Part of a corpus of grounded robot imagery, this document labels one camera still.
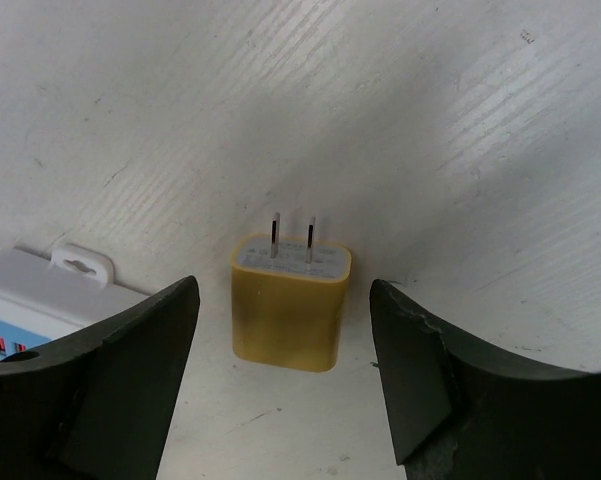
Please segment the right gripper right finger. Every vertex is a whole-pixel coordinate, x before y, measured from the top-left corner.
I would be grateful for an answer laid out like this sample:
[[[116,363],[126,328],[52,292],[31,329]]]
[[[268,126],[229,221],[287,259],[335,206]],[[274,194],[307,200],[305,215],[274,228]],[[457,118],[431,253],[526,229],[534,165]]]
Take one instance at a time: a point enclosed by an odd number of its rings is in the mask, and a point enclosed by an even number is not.
[[[375,280],[370,315],[410,479],[601,479],[601,372],[509,352]]]

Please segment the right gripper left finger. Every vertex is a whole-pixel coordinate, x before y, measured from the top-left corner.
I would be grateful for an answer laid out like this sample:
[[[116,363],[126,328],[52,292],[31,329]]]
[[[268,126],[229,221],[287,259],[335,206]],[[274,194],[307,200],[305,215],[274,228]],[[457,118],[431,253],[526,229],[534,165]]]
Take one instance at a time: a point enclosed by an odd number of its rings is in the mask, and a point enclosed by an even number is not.
[[[0,361],[0,479],[154,479],[200,307],[193,276]]]

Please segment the white multicolour power strip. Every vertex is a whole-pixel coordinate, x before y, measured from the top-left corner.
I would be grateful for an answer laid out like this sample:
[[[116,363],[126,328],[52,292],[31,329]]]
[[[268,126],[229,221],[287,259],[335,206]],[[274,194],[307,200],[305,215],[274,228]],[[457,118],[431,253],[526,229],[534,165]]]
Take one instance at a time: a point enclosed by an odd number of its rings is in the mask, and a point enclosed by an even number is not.
[[[113,262],[71,244],[46,259],[0,253],[0,361],[121,313],[148,296],[116,283]]]

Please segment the yellow charger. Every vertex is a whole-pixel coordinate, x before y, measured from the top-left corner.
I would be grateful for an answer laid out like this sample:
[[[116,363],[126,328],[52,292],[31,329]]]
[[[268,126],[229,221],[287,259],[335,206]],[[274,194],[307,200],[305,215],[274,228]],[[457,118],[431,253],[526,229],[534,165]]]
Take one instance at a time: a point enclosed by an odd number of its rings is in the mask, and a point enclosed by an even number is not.
[[[230,259],[232,348],[246,361],[322,373],[337,362],[353,257],[316,241],[316,219],[303,238],[270,231],[246,237]]]

